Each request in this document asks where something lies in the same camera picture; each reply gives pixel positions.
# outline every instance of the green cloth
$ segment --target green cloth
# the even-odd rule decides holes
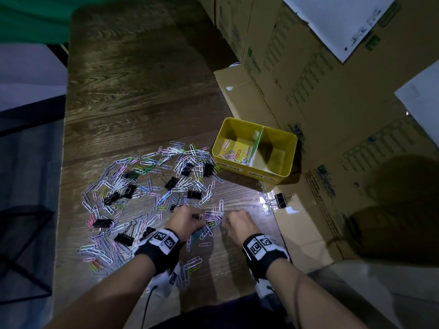
[[[0,42],[62,44],[80,6],[114,0],[0,0]]]

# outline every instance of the pile of paper clips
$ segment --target pile of paper clips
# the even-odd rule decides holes
[[[86,221],[91,232],[96,232],[89,239],[91,244],[81,246],[78,252],[85,256],[94,276],[104,277],[115,271],[134,257],[138,243],[147,238],[155,228],[152,226],[162,223],[163,212],[173,211],[175,206],[192,205],[200,208],[212,196],[215,183],[223,183],[217,176],[221,171],[214,163],[209,148],[196,149],[193,144],[185,150],[184,143],[172,141],[166,149],[160,147],[156,152],[139,156],[127,157],[110,164],[102,176],[84,193],[82,205],[90,212]],[[168,165],[173,156],[177,159],[174,167]],[[173,170],[176,174],[170,180],[162,177],[162,169]],[[150,176],[146,183],[139,181],[146,173],[157,173],[166,183],[166,192],[161,195],[162,187],[153,186]],[[125,223],[119,223],[124,212],[124,205],[129,200],[141,197],[153,197],[154,206],[149,214],[128,218]],[[187,241],[189,252],[195,241],[213,236],[212,230],[221,224],[224,213],[224,202],[219,201],[219,208],[213,205],[212,210],[206,211],[207,224],[195,232]],[[210,246],[209,242],[199,243],[200,247]],[[177,286],[187,287],[191,274],[202,263],[200,257],[181,263],[182,275]]]
[[[231,143],[230,139],[226,139],[224,144],[222,145],[222,150],[226,151],[229,147],[229,144]],[[248,165],[250,163],[250,157],[249,157],[249,151],[247,149],[244,149],[244,152],[242,150],[238,150],[237,153],[235,153],[234,150],[230,150],[224,155],[218,155],[218,157],[234,161],[239,164]]]

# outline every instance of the black wristband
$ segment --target black wristband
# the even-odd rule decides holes
[[[170,229],[156,231],[153,236],[136,251],[136,255],[148,255],[155,266],[155,274],[173,268],[178,262],[182,244],[175,232]]]
[[[247,264],[255,279],[266,279],[268,267],[278,258],[289,260],[288,252],[272,237],[262,233],[254,234],[244,241]]]

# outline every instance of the wooden table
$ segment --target wooden table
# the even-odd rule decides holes
[[[54,315],[98,282],[77,253],[90,243],[83,192],[116,159],[156,151],[170,141],[212,146],[224,118],[231,116],[213,71],[236,58],[201,5],[191,0],[129,0],[79,10],[72,19],[69,86],[54,279]],[[236,183],[217,183],[211,208],[244,208],[263,232],[282,242],[270,208],[260,204],[258,183],[233,173]],[[153,185],[164,182],[152,175]],[[152,197],[131,200],[121,216],[129,221],[150,212]],[[163,223],[170,213],[164,215]],[[208,304],[254,292],[241,249],[220,229],[211,247],[183,248],[201,256],[187,291],[168,299],[153,296],[145,327]],[[146,297],[126,327],[139,328]]]

